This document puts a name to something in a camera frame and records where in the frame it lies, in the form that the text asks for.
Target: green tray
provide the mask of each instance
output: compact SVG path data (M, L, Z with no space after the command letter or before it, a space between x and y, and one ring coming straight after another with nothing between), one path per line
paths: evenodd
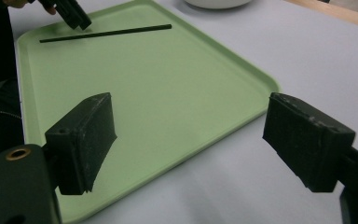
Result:
M153 1L89 15L85 32L60 22L18 41L27 143L83 99L111 92L118 139L92 193L61 196L63 222L78 222L263 114L278 84ZM53 43L40 39L172 24L171 30Z

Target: table surface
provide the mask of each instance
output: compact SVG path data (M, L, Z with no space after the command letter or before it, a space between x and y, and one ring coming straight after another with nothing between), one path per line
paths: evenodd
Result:
M79 0L86 12L124 0ZM358 25L281 0L208 10L156 0L356 131ZM15 39L61 21L36 3L10 9ZM339 194L311 193L262 139L265 116L82 223L341 223Z

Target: brass screw hole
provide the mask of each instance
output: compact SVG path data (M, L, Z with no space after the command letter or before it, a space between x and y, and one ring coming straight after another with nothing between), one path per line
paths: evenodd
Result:
M14 149L11 152L7 153L7 160L8 161L16 161L20 160L31 153L31 149L29 148L18 148Z

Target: black rod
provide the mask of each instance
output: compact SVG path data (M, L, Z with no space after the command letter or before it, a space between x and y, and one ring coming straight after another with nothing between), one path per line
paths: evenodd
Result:
M171 24L165 24L165 25L147 26L147 27L126 29L126 30L95 33L95 34L89 34L89 35L72 35L72 36L64 36L64 37L57 37L57 38L51 38L51 39L41 39L41 40L39 40L39 42L40 43L48 43L48 42L56 42L56 41L64 41L64 40L93 38L93 37L100 37L100 36L106 36L106 35L125 35L125 34L149 32L149 31L168 30L171 28L172 28Z

